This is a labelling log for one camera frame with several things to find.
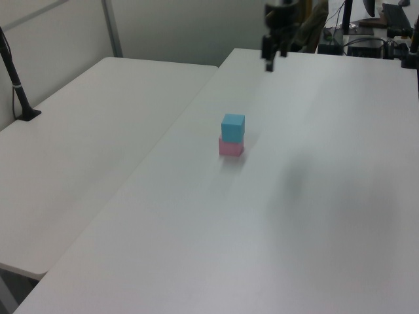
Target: monitor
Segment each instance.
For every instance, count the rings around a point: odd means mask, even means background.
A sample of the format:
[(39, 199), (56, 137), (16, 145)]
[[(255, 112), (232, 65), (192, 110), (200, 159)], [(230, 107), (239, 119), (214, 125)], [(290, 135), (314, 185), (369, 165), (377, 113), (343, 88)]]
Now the monitor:
[[(365, 9), (368, 14), (374, 18), (375, 17), (375, 0), (363, 0)], [(342, 29), (344, 35), (374, 35), (372, 29), (359, 27), (357, 29), (350, 29), (349, 23), (351, 20), (351, 11), (352, 11), (352, 2), (353, 0), (346, 0), (345, 7), (343, 11), (343, 21)]]

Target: cube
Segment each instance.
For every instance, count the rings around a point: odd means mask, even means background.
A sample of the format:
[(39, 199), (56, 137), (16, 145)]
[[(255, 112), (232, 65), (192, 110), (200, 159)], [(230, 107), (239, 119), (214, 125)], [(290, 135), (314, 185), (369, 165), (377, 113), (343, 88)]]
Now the cube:
[(218, 138), (218, 146), (220, 148), (220, 155), (239, 157), (243, 152), (243, 138), (240, 143), (224, 142), (222, 136)]
[(244, 115), (226, 114), (221, 123), (221, 135), (227, 143), (241, 143), (244, 136)]

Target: keyboard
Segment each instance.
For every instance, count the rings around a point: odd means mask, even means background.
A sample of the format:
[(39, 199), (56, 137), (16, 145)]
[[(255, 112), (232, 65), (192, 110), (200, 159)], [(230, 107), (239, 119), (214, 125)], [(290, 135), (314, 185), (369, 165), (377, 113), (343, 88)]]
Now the keyboard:
[(402, 7), (383, 3), (382, 10), (387, 19), (388, 27), (397, 29), (412, 29)]

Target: cable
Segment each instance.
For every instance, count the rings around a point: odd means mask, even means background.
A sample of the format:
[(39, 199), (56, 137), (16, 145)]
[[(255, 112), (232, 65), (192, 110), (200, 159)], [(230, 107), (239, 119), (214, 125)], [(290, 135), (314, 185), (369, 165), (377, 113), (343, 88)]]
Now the cable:
[(338, 10), (338, 18), (336, 19), (336, 25), (335, 25), (335, 30), (333, 31), (333, 36), (332, 36), (332, 41), (329, 43), (329, 47), (332, 45), (332, 42), (335, 41), (335, 34), (336, 34), (336, 30), (338, 28), (338, 22), (339, 22), (339, 16), (340, 16), (340, 11), (342, 10), (344, 4), (346, 1), (343, 1), (343, 4), (340, 6), (339, 10)]
[(325, 25), (328, 23), (328, 21), (330, 21), (330, 19), (331, 18), (333, 18), (336, 14), (338, 14), (338, 12), (339, 12), (339, 10), (340, 10), (340, 8), (339, 9), (337, 9), (336, 10), (336, 12), (330, 17), (330, 18), (328, 18), (327, 20), (326, 20), (326, 22), (325, 22)]
[(358, 38), (358, 39), (354, 39), (354, 40), (348, 42), (347, 44), (344, 44), (343, 47), (350, 46), (351, 44), (362, 43), (364, 41), (382, 41), (384, 44), (387, 44), (387, 42), (384, 39), (382, 39), (382, 38), (370, 37), (370, 38)]
[(13, 111), (13, 118), (16, 121), (16, 113), (14, 112), (14, 87), (12, 86), (12, 111)]

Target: table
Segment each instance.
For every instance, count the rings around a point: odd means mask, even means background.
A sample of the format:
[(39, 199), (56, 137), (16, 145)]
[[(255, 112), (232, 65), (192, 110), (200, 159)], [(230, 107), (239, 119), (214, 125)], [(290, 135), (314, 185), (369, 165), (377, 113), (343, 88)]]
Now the table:
[(0, 268), (60, 259), (216, 67), (105, 58), (0, 133)]
[(416, 312), (416, 71), (259, 58), (233, 51), (16, 314)]

